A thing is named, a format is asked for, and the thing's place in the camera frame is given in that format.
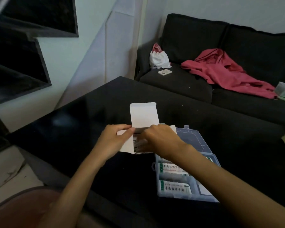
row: clear plastic organizer box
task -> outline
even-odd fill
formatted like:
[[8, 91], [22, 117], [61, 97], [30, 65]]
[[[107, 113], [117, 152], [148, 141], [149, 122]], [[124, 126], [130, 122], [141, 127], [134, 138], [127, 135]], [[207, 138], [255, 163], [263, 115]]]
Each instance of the clear plastic organizer box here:
[[[184, 128], [176, 128], [176, 131], [184, 142], [191, 144], [197, 151], [201, 152], [205, 158], [221, 166], [197, 130], [191, 130], [189, 126], [185, 125]], [[171, 164], [173, 167], [173, 164], [158, 155], [155, 155], [155, 159], [157, 195], [159, 197], [218, 202], [194, 177], [191, 175], [187, 176], [186, 172], [185, 174], [163, 172], [164, 165]]]

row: forearm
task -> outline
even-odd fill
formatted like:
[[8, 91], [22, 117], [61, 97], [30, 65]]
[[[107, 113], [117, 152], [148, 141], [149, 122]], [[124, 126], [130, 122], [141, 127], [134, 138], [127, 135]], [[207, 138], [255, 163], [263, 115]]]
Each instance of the forearm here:
[[285, 208], [207, 160], [192, 146], [173, 162], [194, 176], [246, 226], [285, 227]]
[[93, 152], [80, 165], [59, 199], [43, 216], [38, 228], [75, 227], [94, 177], [103, 161]]

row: hand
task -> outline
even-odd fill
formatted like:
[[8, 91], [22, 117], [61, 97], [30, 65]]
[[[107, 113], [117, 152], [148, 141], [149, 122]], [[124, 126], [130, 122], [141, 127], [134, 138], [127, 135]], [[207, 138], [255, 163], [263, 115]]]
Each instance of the hand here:
[[173, 161], [175, 155], [190, 146], [180, 139], [170, 126], [162, 124], [150, 126], [137, 139], [146, 139], [148, 141], [139, 151], [153, 151], [169, 161]]
[[[117, 135], [117, 131], [126, 130], [124, 134]], [[135, 128], [131, 125], [107, 125], [98, 138], [91, 154], [97, 155], [103, 162], [113, 157], [121, 148], [122, 145], [131, 137]]]

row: white plastic bag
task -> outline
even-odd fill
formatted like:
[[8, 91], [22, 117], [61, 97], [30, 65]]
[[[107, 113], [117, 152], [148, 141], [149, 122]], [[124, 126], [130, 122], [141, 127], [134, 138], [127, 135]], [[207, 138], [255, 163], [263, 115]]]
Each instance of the white plastic bag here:
[[155, 43], [149, 59], [151, 69], [171, 68], [168, 55]]

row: person's left hand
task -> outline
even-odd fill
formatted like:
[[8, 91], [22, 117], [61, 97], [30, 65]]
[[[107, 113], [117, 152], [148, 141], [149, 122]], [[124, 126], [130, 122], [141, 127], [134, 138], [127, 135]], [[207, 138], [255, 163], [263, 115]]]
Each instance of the person's left hand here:
[[[117, 135], [117, 131], [126, 129], [125, 133]], [[122, 148], [123, 144], [131, 137], [134, 131], [135, 128], [131, 125], [107, 125], [91, 153], [99, 156], [102, 161], [107, 161]]]

